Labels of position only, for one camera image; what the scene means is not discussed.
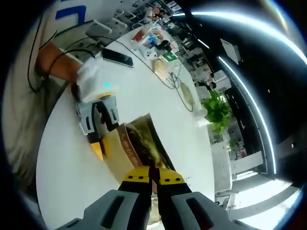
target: table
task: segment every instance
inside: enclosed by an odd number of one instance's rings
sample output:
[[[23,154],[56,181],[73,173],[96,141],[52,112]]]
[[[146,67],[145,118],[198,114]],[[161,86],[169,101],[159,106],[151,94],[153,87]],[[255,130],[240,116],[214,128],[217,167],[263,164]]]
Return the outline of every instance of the table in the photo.
[[[119,41],[130,46],[130,39],[138,30]],[[206,126],[199,127],[177,92],[164,86],[121,44],[113,42],[108,48],[131,56],[135,65],[130,69],[101,61],[106,82],[118,86],[120,123],[150,113],[176,170],[186,178],[192,191],[214,201],[213,162]],[[201,104],[191,76],[183,66],[179,78],[189,86],[197,111]],[[91,151],[78,125],[75,101],[66,89],[49,117],[37,158],[37,197],[46,226],[55,229],[73,218],[82,218],[86,207],[118,186],[107,165]]]

